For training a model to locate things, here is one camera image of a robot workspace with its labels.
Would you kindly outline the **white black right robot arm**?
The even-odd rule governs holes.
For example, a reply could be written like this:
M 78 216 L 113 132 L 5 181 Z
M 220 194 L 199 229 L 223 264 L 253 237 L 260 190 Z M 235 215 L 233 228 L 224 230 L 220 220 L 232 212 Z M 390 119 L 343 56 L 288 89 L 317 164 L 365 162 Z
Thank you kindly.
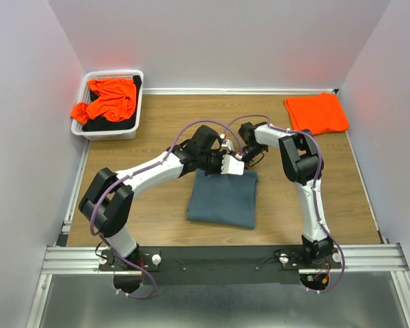
M 317 267 L 333 253 L 334 244 L 323 209 L 324 161 L 316 140 L 307 130 L 283 129 L 266 122 L 244 123 L 238 134 L 245 142 L 245 163 L 270 147 L 279 150 L 284 174 L 297 190 L 303 215 L 301 261 L 307 267 Z

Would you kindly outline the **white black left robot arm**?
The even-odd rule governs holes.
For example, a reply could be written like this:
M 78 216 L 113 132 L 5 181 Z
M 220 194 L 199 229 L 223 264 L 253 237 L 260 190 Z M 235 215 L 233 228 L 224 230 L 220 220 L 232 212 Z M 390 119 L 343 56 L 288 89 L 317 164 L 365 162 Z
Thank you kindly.
M 133 200 L 153 187 L 201 169 L 219 173 L 223 152 L 213 148 L 222 138 L 212 128 L 200 126 L 192 138 L 168 148 L 160 156 L 124 172 L 103 168 L 97 172 L 79 211 L 90 222 L 90 232 L 114 249 L 121 269 L 132 269 L 138 261 L 139 245 L 126 227 Z

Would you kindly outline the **blue grey t shirt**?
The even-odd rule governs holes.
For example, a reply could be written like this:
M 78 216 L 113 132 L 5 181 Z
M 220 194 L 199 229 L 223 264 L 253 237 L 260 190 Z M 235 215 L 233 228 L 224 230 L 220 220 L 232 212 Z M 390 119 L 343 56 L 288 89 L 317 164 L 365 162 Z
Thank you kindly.
M 195 173 L 193 191 L 187 207 L 187 220 L 254 229 L 258 173 L 206 175 Z

